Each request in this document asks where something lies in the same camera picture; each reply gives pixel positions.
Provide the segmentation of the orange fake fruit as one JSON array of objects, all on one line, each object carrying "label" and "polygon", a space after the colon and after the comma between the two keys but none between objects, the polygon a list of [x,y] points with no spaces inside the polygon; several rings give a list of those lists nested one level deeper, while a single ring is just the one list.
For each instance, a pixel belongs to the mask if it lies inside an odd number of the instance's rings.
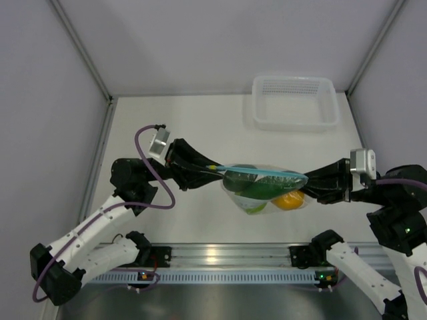
[{"label": "orange fake fruit", "polygon": [[304,202],[305,195],[301,191],[292,191],[272,200],[272,204],[283,211],[299,209]]}]

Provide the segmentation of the dark green fake avocado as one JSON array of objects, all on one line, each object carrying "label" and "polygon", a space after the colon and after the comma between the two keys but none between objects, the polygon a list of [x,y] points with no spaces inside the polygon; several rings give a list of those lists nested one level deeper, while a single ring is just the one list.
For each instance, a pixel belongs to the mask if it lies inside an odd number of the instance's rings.
[{"label": "dark green fake avocado", "polygon": [[257,177],[258,176],[256,174],[227,170],[224,172],[222,183],[226,190],[236,193],[249,187]]}]

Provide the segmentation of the green fake cucumber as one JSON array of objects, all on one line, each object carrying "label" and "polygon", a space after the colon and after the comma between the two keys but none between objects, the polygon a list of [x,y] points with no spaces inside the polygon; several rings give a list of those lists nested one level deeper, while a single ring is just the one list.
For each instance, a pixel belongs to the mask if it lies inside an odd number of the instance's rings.
[{"label": "green fake cucumber", "polygon": [[252,199],[271,200],[301,189],[306,182],[306,178],[299,177],[262,177],[243,191],[238,192],[238,195]]}]

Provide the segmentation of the clear zip bag blue seal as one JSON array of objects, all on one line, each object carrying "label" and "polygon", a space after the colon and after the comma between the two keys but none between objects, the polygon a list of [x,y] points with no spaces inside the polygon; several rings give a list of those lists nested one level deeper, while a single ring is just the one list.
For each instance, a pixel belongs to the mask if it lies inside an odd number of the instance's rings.
[{"label": "clear zip bag blue seal", "polygon": [[247,215],[292,211],[305,207],[302,192],[308,177],[269,165],[208,165],[222,176],[221,186],[234,204]]}]

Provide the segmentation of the light green fake lime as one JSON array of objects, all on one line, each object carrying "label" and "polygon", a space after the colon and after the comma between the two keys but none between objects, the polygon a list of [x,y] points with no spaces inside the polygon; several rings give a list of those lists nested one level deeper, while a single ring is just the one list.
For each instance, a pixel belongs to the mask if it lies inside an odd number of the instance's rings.
[{"label": "light green fake lime", "polygon": [[268,204],[265,200],[252,199],[247,197],[238,197],[239,207],[248,215],[255,215],[263,211]]}]

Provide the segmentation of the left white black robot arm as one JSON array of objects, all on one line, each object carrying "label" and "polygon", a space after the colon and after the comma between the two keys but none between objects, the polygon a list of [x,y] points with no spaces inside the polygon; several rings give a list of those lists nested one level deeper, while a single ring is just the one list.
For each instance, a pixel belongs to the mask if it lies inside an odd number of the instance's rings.
[{"label": "left white black robot arm", "polygon": [[210,168],[217,163],[197,152],[185,139],[175,139],[167,148],[164,162],[147,158],[119,158],[111,166],[112,195],[92,215],[49,245],[37,244],[30,251],[31,275],[36,284],[33,300],[40,302],[38,290],[55,306],[72,300],[93,278],[121,266],[151,265],[151,243],[143,233],[129,232],[116,244],[98,249],[104,237],[116,233],[152,203],[158,188],[174,180],[182,191],[198,189],[219,181],[222,175]]}]

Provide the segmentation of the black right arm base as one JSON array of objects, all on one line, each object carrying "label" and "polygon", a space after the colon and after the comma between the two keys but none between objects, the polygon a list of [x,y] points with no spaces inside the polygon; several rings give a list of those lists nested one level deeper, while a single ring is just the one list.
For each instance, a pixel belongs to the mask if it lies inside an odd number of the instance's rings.
[{"label": "black right arm base", "polygon": [[312,238],[307,245],[290,246],[292,267],[307,269],[308,267],[331,267],[326,260],[326,251],[336,243],[343,243],[344,239],[335,231],[329,229]]}]

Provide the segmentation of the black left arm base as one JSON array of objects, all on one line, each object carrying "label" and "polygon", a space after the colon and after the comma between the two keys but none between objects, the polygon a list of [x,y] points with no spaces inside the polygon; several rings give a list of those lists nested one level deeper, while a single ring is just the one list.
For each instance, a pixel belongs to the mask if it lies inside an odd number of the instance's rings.
[{"label": "black left arm base", "polygon": [[172,247],[167,245],[152,245],[145,235],[138,231],[131,231],[125,238],[131,240],[138,250],[135,260],[125,264],[126,267],[169,268]]}]

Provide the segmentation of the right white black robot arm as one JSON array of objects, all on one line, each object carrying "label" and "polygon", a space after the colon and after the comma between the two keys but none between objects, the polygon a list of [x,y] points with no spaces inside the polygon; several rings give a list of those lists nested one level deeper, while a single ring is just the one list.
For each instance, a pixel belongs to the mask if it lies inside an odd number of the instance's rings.
[{"label": "right white black robot arm", "polygon": [[329,229],[308,244],[310,263],[344,272],[383,319],[426,318],[426,169],[402,165],[384,175],[353,168],[341,159],[307,174],[304,192],[321,204],[371,203],[379,208],[366,217],[398,283],[387,280]]}]

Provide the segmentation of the white perforated plastic basket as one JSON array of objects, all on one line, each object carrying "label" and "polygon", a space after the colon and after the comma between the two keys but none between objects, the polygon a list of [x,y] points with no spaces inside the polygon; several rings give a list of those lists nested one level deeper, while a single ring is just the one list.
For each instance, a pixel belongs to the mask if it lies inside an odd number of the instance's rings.
[{"label": "white perforated plastic basket", "polygon": [[336,90],[324,77],[257,76],[252,115],[265,131],[322,133],[340,122]]}]

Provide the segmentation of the aluminium mounting rail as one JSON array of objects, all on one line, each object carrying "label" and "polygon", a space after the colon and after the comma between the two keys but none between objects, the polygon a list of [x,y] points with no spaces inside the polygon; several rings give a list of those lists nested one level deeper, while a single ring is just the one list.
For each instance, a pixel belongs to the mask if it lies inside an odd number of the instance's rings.
[{"label": "aluminium mounting rail", "polygon": [[153,254],[159,267],[171,268],[290,268],[302,256],[304,243],[157,243]]}]

